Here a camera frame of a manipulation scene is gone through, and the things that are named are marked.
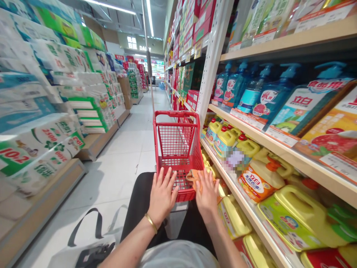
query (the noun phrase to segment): red shopping basket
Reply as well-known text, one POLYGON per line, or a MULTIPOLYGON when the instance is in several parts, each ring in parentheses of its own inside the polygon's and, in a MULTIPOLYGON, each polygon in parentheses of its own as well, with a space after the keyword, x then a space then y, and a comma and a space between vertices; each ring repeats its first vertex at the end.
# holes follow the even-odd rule
POLYGON ((195 198, 195 190, 186 180, 190 169, 203 170, 203 159, 200 149, 199 130, 200 119, 198 114, 188 111, 155 111, 154 115, 154 140, 157 173, 161 167, 164 174, 171 167, 177 171, 174 188, 178 185, 179 191, 176 202, 185 202, 195 198), (156 122, 158 115, 168 115, 178 123, 156 122), (179 118, 193 116, 196 123, 179 122, 179 118))

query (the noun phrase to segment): bracelet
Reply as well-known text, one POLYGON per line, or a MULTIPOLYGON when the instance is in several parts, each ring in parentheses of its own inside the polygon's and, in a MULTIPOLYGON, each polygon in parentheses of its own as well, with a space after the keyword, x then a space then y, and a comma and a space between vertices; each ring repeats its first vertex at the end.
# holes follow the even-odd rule
POLYGON ((145 217, 148 219, 148 221, 151 223, 152 227, 154 228, 155 234, 157 234, 156 226, 155 226, 155 224, 152 222, 152 220, 151 220, 149 214, 146 213, 146 214, 145 214, 145 217))

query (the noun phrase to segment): white shirt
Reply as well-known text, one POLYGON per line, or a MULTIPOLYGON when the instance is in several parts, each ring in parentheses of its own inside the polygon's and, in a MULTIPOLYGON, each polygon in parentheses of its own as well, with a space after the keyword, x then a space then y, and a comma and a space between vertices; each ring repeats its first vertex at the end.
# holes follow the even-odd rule
POLYGON ((205 247, 186 240, 173 240, 145 251, 139 268, 219 268, 205 247))

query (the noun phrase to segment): aisle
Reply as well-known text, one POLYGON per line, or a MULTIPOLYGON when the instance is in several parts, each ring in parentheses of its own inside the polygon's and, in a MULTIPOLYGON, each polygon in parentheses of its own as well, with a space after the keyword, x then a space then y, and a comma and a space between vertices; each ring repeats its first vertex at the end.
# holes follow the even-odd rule
MULTIPOLYGON (((170 110, 164 90, 154 90, 154 103, 156 110, 170 110)), ((147 92, 139 105, 132 107, 131 114, 98 160, 85 163, 89 173, 70 194, 18 267, 47 268, 51 257, 67 246, 76 224, 91 208, 97 208, 103 216, 102 235, 110 230, 112 223, 115 223, 113 229, 121 230, 127 212, 125 205, 129 204, 137 176, 142 172, 155 171, 154 149, 151 94, 147 92)), ((96 219, 97 214, 91 213, 83 220, 75 239, 78 246, 95 241, 96 219)))

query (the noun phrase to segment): ceiling light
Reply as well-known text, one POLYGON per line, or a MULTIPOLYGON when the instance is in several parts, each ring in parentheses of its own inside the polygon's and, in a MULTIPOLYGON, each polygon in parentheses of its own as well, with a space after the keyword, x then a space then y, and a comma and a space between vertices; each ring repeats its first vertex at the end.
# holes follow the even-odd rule
POLYGON ((151 36, 152 36, 152 37, 154 37, 154 29, 152 28, 152 18, 151 18, 151 6, 150 6, 150 0, 146 0, 146 5, 148 6, 148 13, 149 13, 149 23, 150 23, 151 36))
POLYGON ((118 11, 126 12, 126 13, 129 13, 129 14, 131 14, 131 15, 136 15, 136 13, 133 12, 133 11, 126 10, 126 9, 122 9, 122 8, 120 8, 120 7, 108 5, 108 4, 105 4, 105 3, 98 2, 98 1, 94 1, 94 0, 83 0, 83 1, 86 1, 86 2, 92 3, 92 4, 97 4, 97 5, 99 5, 99 6, 103 6, 103 7, 115 9, 115 10, 118 10, 118 11))

